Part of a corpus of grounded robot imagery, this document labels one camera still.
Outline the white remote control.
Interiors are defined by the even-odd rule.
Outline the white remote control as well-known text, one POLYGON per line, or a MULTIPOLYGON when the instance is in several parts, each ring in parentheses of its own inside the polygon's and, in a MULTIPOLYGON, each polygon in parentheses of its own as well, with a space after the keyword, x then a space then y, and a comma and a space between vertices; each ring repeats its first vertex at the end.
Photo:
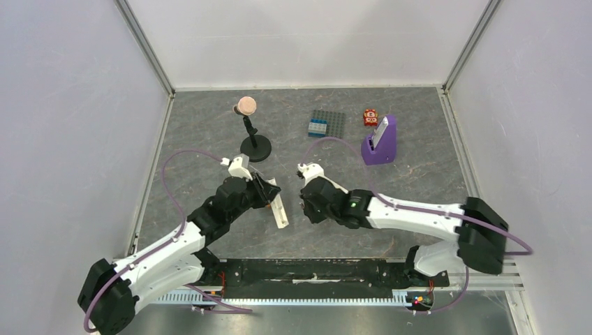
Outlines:
POLYGON ((272 213, 276 226, 278 229, 284 229, 289 225, 288 217, 281 199, 281 193, 278 193, 274 199, 270 202, 272 213))

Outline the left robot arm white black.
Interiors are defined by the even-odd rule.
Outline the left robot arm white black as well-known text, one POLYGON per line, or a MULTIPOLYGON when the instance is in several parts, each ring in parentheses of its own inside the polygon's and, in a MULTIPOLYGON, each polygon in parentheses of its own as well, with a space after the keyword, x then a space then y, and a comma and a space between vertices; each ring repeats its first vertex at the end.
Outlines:
POLYGON ((228 177, 182 223, 150 246, 89 269, 77 298, 86 332, 118 334, 146 305, 186 284, 214 283, 219 266, 207 247, 242 214, 271 204, 281 188, 263 180, 228 177))

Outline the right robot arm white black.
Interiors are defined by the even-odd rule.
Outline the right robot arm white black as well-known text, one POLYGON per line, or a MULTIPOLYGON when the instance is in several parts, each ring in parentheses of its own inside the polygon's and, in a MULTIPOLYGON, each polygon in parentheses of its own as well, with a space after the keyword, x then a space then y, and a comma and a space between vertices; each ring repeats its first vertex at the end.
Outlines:
POLYGON ((472 204, 486 207, 477 198, 449 205, 401 201, 363 189, 345 191, 324 177, 307 181, 299 196, 312 223, 331 219, 349 229, 405 230, 438 238, 410 249, 403 274, 413 285, 462 266, 491 275, 503 271, 507 226, 481 221, 470 209, 472 204))

